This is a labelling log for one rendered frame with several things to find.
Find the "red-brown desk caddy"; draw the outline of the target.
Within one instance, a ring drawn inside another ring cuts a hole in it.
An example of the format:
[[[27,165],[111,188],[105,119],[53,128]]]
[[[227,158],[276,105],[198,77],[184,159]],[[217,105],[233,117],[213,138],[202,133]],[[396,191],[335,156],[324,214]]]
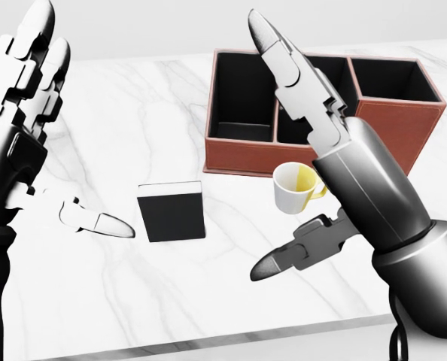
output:
[[[364,119],[405,172],[445,110],[445,101],[416,59],[312,54],[346,103]],[[310,125],[280,109],[275,80],[260,55],[216,50],[205,131],[206,172],[269,177],[284,162],[310,164]]]

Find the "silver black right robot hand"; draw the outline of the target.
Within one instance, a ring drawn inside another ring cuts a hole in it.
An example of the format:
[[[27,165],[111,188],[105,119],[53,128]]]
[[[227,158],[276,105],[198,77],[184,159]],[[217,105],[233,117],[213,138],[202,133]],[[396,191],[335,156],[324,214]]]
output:
[[[341,205],[338,217],[323,215],[301,225],[292,242],[264,256],[251,280],[290,267],[307,268],[362,235],[380,253],[405,247],[433,227],[409,179],[373,128],[344,114],[345,102],[328,77],[262,14],[248,14],[251,37],[277,85],[275,94],[292,120],[311,126],[313,166]]]

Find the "white and yellow mug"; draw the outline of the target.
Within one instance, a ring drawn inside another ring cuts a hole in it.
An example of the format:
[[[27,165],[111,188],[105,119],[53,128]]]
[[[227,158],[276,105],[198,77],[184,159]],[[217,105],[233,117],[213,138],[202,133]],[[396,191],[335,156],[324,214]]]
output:
[[[277,208],[286,214],[298,214],[310,200],[327,193],[327,186],[317,172],[300,162],[286,162],[272,174],[274,199]]]

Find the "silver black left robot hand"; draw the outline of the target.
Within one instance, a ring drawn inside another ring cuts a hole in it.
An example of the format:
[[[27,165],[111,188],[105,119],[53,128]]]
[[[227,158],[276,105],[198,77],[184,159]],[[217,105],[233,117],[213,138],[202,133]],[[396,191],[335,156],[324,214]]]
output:
[[[87,210],[77,198],[32,187],[47,156],[43,128],[58,117],[71,58],[65,39],[51,40],[54,23],[50,0],[35,0],[16,35],[0,37],[0,236],[14,238],[9,223],[19,210],[41,207],[75,232],[133,238],[124,221]]]

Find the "black book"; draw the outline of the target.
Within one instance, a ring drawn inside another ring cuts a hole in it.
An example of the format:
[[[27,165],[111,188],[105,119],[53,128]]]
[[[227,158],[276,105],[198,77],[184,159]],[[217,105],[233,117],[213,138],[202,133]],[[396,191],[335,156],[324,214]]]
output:
[[[137,200],[150,242],[205,237],[199,180],[142,184],[138,187]]]

